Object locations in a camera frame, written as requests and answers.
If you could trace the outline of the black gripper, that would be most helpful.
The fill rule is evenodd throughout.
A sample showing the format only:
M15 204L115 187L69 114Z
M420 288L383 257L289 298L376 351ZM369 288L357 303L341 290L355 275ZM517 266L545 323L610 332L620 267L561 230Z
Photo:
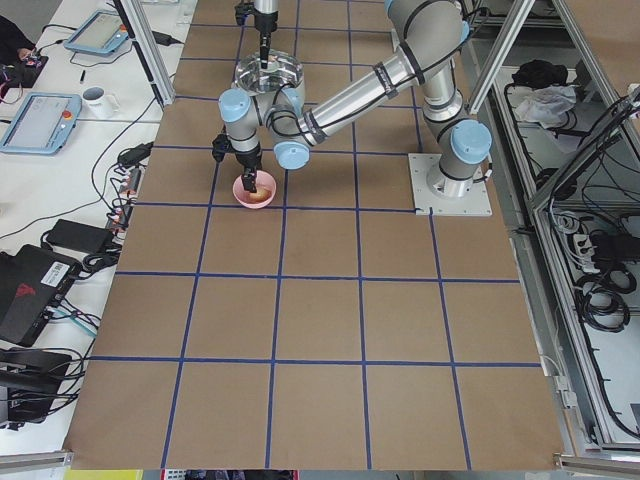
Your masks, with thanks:
M236 160L245 168L241 180L245 191L256 192L257 170L262 169L262 149L255 147L249 151L235 151Z
M267 69L269 65L271 35L275 31L275 13L256 12L255 28L260 35L260 67Z

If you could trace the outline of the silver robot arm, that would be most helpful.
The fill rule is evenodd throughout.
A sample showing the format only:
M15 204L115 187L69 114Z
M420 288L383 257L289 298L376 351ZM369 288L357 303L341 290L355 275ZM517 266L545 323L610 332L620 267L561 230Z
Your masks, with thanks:
M274 155L287 170L310 159L312 147L323 143L359 117L397 97L411 86L421 87L422 114L442 154L427 173L430 190L444 198L460 198L475 183L475 173L492 144L489 129L463 110L456 86L453 56L468 40L470 27L456 1L388 1L385 11L399 38L393 54L332 98L304 108L302 86L281 69L287 55L271 47L279 8L275 1L241 1L235 7L238 24L253 17L259 33L257 53L237 66L236 76L252 67L266 80L249 86L240 79L218 100L222 131L212 142L212 156L222 162L228 154L242 166L244 190L258 191L262 148L258 129L274 141Z
M255 0L253 2L254 28L259 32L260 68L266 70L269 64L271 37L277 30L279 15L278 0Z

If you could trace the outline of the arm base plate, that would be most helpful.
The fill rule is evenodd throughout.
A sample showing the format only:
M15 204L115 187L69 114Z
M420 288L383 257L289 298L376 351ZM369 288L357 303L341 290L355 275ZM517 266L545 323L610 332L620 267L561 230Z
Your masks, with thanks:
M440 170L440 154L408 155L417 215L489 217L492 208L483 172L478 166L466 180L453 180Z

